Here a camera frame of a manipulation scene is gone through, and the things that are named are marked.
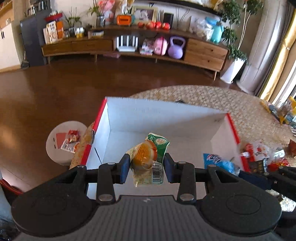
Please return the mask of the blue snack bag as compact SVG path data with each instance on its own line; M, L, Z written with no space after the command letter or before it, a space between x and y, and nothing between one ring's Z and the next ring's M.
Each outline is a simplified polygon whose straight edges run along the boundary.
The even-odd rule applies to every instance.
M229 173L238 176L240 173L240 167L234 164L232 161L224 160L216 154L203 154L204 168L207 169L210 165L220 167Z

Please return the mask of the white red drink pouch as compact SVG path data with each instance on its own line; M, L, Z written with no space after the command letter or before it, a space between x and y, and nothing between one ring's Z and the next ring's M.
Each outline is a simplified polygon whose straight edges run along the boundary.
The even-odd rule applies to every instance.
M262 142L248 143L244 147L241 156L245 157L249 162L258 162L270 158L269 147Z

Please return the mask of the green orange pastry packet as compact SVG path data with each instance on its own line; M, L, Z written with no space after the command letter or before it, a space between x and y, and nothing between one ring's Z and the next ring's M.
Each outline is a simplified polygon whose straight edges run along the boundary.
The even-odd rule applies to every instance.
M169 144L165 137L149 133L144 142L126 152L130 155L135 187L163 184L163 161Z

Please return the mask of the black sesame snack bag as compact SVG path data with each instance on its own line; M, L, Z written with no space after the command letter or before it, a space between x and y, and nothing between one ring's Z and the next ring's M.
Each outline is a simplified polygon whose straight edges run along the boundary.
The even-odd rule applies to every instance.
M267 159L249 162L249 167L251 173L264 174L267 172Z

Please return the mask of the red chips bag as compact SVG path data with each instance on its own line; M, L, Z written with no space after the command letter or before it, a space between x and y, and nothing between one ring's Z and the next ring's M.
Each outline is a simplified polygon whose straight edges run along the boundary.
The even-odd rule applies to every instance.
M268 166L268 170L270 172L275 172L277 171L280 167L289 167L290 164L286 158L280 158L278 160L272 161Z

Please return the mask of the white snack wrapper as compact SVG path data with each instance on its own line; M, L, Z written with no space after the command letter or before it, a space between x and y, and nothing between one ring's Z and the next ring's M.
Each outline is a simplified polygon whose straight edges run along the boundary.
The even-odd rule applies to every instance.
M281 159L285 156L285 151L283 148L276 148L269 150L269 158L271 161Z

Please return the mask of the dark red foil bag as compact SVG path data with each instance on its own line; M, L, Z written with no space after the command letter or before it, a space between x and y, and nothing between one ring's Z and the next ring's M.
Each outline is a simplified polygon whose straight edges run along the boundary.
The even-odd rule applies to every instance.
M295 141L290 140L288 144L288 151L293 158L296 158L296 142Z

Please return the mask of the white round stool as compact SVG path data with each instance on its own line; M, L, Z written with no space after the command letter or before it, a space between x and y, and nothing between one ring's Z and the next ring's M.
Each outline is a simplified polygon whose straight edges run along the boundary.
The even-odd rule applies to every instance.
M84 135L87 127L79 121L66 121L57 125L48 135L46 140L46 152L49 158L62 166L69 166L74 157L74 150L79 139ZM69 132L78 135L78 141L69 143Z

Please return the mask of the red cardboard box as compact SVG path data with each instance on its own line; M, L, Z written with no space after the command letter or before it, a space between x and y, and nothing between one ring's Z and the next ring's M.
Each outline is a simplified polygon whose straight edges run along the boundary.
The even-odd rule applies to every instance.
M215 154L242 168L239 137L229 113L184 103L107 97L91 129L92 140L81 164L96 169L117 163L137 145L149 142L152 155L162 147L175 162L204 167L204 154Z

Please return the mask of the glass cup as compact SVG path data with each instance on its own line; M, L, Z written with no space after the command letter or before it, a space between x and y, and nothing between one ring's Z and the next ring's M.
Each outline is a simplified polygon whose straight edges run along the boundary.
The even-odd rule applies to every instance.
M286 101L278 110L277 110L277 115L278 119L281 123L284 122L285 116L287 113L291 110L291 104L290 101Z

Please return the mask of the small yellow wrapper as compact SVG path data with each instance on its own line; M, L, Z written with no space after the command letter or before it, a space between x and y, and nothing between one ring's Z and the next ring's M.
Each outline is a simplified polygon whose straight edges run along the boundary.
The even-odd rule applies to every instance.
M263 106L263 108L268 112L268 113L271 113L270 109L269 109L269 104L267 101L265 100L261 100L260 101L260 104Z

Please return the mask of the purple kettlebell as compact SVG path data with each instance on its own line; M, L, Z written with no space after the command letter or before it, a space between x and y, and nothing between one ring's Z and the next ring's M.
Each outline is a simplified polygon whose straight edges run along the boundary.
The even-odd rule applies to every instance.
M182 42L182 45L174 44L174 40ZM183 56L183 48L185 46L185 39L178 36L173 36L170 38L170 47L168 49L168 55L174 59L181 59Z

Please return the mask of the white router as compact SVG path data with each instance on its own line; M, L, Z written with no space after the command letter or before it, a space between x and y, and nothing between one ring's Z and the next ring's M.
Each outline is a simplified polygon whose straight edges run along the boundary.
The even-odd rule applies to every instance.
M132 35L117 36L115 49L119 52L134 53L138 49L138 37Z

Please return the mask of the wooden tv cabinet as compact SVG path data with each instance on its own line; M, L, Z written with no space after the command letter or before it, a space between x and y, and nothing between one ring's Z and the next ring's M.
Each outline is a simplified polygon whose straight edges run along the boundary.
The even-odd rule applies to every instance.
M138 49L136 52L119 52L115 49L116 37L121 35L138 37ZM168 41L168 47L170 47L170 38L173 36L182 37L186 41L181 59L170 57L168 52L166 52L164 56L156 55L154 53L151 56L141 55L139 53L145 39L156 40L159 37L164 37ZM53 44L46 44L42 47L42 52L47 58L71 54L145 57L152 58L156 61L165 60L196 66L211 70L215 74L223 71L229 54L228 48L223 44L215 44L203 40L190 32L184 32L181 30L146 29L137 26L120 27L118 25L110 25L104 28L93 28L88 31L86 37L74 37L60 40Z

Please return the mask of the stack of booklets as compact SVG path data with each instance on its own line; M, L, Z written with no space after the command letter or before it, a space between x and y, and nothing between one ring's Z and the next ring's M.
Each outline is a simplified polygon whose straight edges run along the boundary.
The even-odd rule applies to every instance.
M154 52L154 39L145 39L139 53L151 56Z

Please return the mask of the gold curtain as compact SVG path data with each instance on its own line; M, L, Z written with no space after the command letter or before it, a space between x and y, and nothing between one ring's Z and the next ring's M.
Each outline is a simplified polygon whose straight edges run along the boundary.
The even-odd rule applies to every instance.
M276 55L272 61L271 68L267 73L258 97L269 101L283 72L284 66L288 59L290 49L295 43L295 6L288 3L287 23L284 24L283 36L277 48Z

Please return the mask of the teal water jug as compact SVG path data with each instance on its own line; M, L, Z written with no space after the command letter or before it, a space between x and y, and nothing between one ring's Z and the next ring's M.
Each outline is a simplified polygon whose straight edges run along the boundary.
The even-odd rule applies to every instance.
M213 29L213 34L210 41L219 44L222 38L222 33L224 32L224 26L221 20L215 20L210 17L206 17L205 20L209 25L212 26Z

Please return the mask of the clear plastic bag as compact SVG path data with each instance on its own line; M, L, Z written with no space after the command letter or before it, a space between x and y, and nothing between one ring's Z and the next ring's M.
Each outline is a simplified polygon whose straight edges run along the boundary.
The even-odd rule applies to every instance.
M199 38L209 41L213 35L214 29L205 19L191 18L189 31L196 34Z

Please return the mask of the white standing air conditioner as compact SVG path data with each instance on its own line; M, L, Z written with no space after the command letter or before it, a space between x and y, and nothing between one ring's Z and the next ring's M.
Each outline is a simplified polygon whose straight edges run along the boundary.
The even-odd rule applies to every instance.
M287 9L287 1L265 1L258 26L248 25L249 29L253 28L257 32L248 64L244 66L240 80L237 81L242 91L253 95L263 80L280 43Z

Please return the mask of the red apples row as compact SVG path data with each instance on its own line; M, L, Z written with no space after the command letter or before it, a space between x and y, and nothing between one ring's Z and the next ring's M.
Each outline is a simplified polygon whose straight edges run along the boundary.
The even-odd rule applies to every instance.
M161 22L138 22L137 26L139 28L146 29L162 29L162 30L170 30L171 26L169 23L161 23Z

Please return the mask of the orange radio box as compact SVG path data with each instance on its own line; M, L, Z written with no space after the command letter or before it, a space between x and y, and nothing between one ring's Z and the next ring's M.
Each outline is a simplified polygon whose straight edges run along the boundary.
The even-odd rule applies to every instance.
M119 26L130 26L132 24L131 15L117 15L116 24Z

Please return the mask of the black speaker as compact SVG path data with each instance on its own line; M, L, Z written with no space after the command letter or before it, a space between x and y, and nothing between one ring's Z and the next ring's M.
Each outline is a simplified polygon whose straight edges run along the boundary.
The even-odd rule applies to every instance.
M172 28L173 26L174 15L172 13L164 13L163 23L169 24Z

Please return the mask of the framed photo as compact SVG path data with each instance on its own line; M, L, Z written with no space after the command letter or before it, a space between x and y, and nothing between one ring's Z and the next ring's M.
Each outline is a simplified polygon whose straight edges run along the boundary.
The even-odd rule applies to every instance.
M155 22L158 17L158 8L149 6L133 6L132 15L134 16L135 24L138 24L139 22Z

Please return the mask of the black side cabinet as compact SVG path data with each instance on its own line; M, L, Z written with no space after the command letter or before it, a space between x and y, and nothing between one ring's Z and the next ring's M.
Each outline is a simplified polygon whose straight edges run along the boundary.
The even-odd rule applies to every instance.
M51 12L50 9L37 12L20 21L23 46L26 52L26 60L30 67L46 65L46 58L43 56L42 46L45 45L43 29L47 22L45 17Z

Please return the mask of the tv screen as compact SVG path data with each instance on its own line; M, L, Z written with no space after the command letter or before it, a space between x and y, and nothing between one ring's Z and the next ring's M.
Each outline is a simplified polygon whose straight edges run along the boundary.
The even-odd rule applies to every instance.
M190 8L201 9L204 11L218 11L221 1L178 1L178 0L159 0L161 3L177 4Z

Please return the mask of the pink plush doll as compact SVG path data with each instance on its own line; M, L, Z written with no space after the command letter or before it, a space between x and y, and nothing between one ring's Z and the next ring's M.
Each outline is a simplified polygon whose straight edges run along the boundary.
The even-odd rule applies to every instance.
M115 0L98 1L100 15L104 16L105 24L110 25L114 20Z

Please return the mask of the potted green tree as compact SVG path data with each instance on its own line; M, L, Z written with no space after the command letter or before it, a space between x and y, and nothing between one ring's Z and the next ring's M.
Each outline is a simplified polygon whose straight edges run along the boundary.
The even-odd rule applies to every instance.
M242 4L237 1L222 1L221 20L229 25L222 33L222 41L226 44L229 54L220 79L227 84L233 82L242 66L247 63L248 57L241 50L241 45L250 17L262 10L263 6L263 1L243 1Z

